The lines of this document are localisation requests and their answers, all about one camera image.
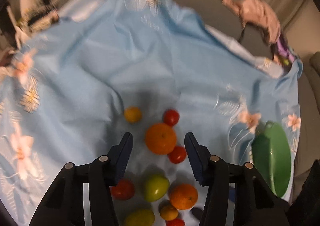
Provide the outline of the green bowl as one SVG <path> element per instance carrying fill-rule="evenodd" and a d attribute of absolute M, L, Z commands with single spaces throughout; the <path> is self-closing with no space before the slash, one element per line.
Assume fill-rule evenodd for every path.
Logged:
<path fill-rule="evenodd" d="M 252 143 L 253 164 L 272 192 L 283 197 L 291 177 L 291 151 L 283 127 L 268 121 Z"/>

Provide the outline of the red tomato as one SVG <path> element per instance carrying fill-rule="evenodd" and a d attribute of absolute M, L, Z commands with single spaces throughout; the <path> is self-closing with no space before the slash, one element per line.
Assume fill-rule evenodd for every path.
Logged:
<path fill-rule="evenodd" d="M 173 164 L 179 164 L 183 162 L 187 157 L 185 148 L 177 145 L 171 153 L 168 154 L 169 161 Z"/>
<path fill-rule="evenodd" d="M 111 187 L 111 195 L 116 200 L 127 201 L 135 195 L 135 186 L 129 179 L 121 179 Z"/>
<path fill-rule="evenodd" d="M 168 126 L 174 127 L 180 119 L 180 114 L 175 109 L 168 109 L 163 114 L 163 122 Z"/>
<path fill-rule="evenodd" d="M 176 218 L 171 221 L 166 221 L 166 226 L 185 226 L 185 222 L 180 218 Z"/>

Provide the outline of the red tomato bottom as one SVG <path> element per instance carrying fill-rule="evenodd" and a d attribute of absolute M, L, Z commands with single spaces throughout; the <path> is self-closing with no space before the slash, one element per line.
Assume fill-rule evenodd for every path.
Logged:
<path fill-rule="evenodd" d="M 180 218 L 176 218 L 171 221 L 166 221 L 166 226 L 185 226 L 185 222 Z"/>

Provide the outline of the yellow-green fruit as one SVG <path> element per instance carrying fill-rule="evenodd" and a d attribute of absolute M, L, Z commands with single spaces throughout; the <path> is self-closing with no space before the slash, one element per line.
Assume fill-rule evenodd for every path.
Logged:
<path fill-rule="evenodd" d="M 152 226 L 155 222 L 155 215 L 151 209 L 137 209 L 126 216 L 124 226 Z"/>

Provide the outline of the green apple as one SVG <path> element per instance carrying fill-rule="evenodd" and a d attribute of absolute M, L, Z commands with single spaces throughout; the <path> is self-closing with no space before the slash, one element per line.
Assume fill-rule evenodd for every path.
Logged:
<path fill-rule="evenodd" d="M 153 174 L 143 183 L 143 197 L 146 202 L 155 202 L 161 199 L 168 191 L 169 180 L 161 174 Z"/>

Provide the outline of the small yellow fruit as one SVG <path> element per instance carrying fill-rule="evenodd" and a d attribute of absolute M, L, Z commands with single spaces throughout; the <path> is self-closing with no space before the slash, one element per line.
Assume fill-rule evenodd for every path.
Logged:
<path fill-rule="evenodd" d="M 131 124 L 138 123 L 142 119 L 142 112 L 136 106 L 130 106 L 124 110 L 125 120 Z"/>

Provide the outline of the small orange-yellow fruit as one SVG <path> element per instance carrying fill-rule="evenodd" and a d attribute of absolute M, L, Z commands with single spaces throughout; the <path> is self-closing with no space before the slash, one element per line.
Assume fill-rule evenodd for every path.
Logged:
<path fill-rule="evenodd" d="M 178 210 L 170 204 L 162 206 L 159 214 L 165 221 L 172 221 L 178 218 Z"/>

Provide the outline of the purple clothes pile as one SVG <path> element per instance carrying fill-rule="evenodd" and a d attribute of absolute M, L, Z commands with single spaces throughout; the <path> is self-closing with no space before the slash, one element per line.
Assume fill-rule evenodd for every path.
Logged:
<path fill-rule="evenodd" d="M 273 61 L 282 67 L 291 68 L 293 62 L 296 60 L 296 56 L 292 53 L 287 39 L 283 34 L 280 34 L 276 43 L 272 44 L 271 50 Z"/>

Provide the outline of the light blue floral cloth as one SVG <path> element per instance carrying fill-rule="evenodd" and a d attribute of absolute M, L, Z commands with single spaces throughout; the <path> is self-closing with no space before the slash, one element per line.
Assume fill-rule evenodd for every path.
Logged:
<path fill-rule="evenodd" d="M 28 40 L 1 68 L 1 201 L 17 225 L 29 225 L 63 166 L 89 164 L 133 136 L 125 178 L 137 187 L 115 201 L 123 221 L 131 211 L 153 212 L 169 199 L 142 196 L 153 174 L 170 187 L 193 185 L 196 205 L 205 204 L 188 160 L 173 164 L 149 151 L 144 137 L 166 110 L 180 114 L 172 127 L 177 144 L 194 134 L 199 144 L 227 163 L 253 162 L 258 128 L 279 123 L 294 160 L 300 131 L 298 79 L 302 63 L 289 70 L 253 56 L 237 41 L 205 25 L 192 9 L 173 0 L 70 0 L 59 21 Z M 125 120 L 140 108 L 142 119 Z"/>

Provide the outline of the pink garment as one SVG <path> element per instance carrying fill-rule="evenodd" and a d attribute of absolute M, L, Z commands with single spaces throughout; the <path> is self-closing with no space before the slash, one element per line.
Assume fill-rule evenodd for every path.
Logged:
<path fill-rule="evenodd" d="M 265 1 L 221 0 L 221 3 L 240 18 L 243 28 L 247 23 L 253 24 L 263 30 L 267 44 L 276 44 L 281 34 L 280 21 L 274 10 Z"/>

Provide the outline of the clutter pile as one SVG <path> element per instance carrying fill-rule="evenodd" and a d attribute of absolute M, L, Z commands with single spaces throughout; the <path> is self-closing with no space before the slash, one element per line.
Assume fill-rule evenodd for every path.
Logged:
<path fill-rule="evenodd" d="M 59 1 L 35 0 L 20 19 L 15 18 L 10 3 L 4 3 L 1 8 L 1 66 L 8 66 L 13 55 L 30 37 L 59 21 Z"/>

